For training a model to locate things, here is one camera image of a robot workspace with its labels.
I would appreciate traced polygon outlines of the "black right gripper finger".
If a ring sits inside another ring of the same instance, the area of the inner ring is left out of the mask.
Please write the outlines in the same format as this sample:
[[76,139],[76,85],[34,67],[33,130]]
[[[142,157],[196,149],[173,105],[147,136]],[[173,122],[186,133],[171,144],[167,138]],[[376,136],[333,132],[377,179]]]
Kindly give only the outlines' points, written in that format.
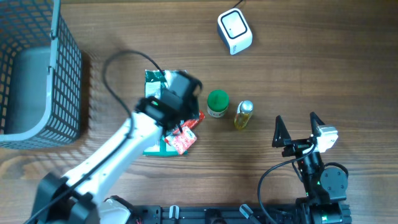
[[272,139],[272,147],[285,147],[289,145],[292,145],[292,139],[281,115],[278,115],[275,118],[275,131]]
[[320,132],[317,129],[317,127],[325,125],[325,123],[317,116],[315,112],[310,113],[310,124],[311,124],[312,134],[314,136],[320,135]]

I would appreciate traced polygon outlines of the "red coffee stick sachet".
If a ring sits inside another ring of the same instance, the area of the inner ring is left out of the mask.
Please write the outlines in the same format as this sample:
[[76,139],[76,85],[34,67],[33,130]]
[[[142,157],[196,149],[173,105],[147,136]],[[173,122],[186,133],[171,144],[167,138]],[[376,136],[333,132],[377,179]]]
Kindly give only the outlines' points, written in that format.
[[205,119],[205,114],[202,112],[202,110],[199,111],[199,117],[195,119],[190,119],[187,120],[182,124],[182,127],[188,127],[189,129],[193,130],[195,127],[197,127],[203,120]]

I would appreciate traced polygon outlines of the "green 3M sponge packet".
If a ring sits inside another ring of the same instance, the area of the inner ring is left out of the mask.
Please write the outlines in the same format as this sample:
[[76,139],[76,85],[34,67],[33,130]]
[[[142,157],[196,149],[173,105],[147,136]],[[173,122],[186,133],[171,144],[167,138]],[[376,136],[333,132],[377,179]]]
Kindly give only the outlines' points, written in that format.
[[[145,97],[154,96],[160,98],[164,89],[168,89],[172,84],[174,78],[177,76],[178,70],[164,70],[163,75],[158,70],[146,70],[145,72]],[[155,145],[148,147],[143,155],[157,156],[157,157],[173,157],[179,156],[178,151],[165,141],[165,136],[162,136]]]

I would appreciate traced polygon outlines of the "pink Kleenex tissue pack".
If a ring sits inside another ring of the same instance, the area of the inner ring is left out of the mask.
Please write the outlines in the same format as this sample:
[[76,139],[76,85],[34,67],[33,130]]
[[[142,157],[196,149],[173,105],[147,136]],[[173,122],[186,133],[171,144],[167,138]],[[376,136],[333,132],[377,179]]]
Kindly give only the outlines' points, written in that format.
[[169,135],[165,138],[165,142],[172,146],[179,155],[184,154],[197,140],[197,137],[190,128],[183,127],[182,131],[182,133]]

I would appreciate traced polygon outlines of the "green lid small jar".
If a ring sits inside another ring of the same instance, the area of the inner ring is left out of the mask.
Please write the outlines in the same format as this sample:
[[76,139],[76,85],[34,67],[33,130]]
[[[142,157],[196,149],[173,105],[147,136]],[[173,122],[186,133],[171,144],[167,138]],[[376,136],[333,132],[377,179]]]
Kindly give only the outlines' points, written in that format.
[[214,118],[225,115],[229,106],[229,96],[224,90],[213,90],[207,99],[207,112]]

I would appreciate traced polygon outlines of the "yellow oil bottle silver cap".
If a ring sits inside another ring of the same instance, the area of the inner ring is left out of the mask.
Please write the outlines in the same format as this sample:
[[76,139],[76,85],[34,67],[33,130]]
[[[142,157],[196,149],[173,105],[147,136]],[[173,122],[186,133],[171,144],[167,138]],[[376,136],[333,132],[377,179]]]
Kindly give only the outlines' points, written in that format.
[[234,117],[234,126],[236,129],[244,129],[250,120],[254,110],[254,105],[251,101],[245,100],[240,102]]

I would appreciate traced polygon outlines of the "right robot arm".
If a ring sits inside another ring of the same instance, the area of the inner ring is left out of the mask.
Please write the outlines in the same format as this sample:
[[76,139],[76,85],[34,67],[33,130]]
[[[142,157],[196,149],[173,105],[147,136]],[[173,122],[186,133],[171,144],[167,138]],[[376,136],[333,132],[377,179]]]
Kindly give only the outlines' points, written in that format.
[[326,125],[310,113],[312,134],[293,140],[281,116],[275,119],[272,147],[282,147],[283,157],[294,157],[295,172],[307,196],[296,200],[302,223],[351,223],[351,210],[346,200],[348,170],[337,162],[324,163],[321,154],[331,149],[338,139],[334,126]]

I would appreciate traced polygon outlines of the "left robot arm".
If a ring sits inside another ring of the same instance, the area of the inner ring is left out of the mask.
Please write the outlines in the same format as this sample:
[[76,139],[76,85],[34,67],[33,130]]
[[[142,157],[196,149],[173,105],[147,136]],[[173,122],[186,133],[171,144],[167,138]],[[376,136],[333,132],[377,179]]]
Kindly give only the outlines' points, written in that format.
[[61,177],[47,174],[28,223],[100,223],[110,188],[144,150],[198,113],[201,81],[179,70],[162,96],[139,100],[119,130],[87,160]]

